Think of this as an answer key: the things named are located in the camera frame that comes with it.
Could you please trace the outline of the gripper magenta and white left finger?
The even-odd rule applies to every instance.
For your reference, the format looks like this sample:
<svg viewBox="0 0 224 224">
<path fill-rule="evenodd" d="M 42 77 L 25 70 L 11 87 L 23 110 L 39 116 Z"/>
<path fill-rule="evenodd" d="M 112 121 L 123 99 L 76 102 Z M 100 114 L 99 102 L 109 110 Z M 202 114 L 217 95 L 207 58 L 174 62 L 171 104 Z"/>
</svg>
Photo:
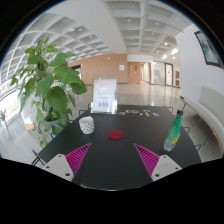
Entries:
<svg viewBox="0 0 224 224">
<path fill-rule="evenodd" d="M 67 181 L 72 181 L 90 146 L 91 144 L 88 143 L 67 155 L 57 154 L 43 167 L 43 170 Z"/>
</svg>

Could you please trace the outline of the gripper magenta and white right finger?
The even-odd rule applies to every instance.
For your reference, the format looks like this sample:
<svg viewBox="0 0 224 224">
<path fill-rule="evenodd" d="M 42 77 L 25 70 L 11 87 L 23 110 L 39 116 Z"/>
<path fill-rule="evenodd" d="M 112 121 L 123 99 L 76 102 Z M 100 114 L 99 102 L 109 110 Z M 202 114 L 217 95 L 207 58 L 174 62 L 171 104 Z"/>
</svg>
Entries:
<svg viewBox="0 0 224 224">
<path fill-rule="evenodd" d="M 157 181 L 181 170 L 181 167 L 168 155 L 159 156 L 136 143 L 134 143 L 134 147 L 138 151 L 143 164 L 153 181 Z"/>
</svg>

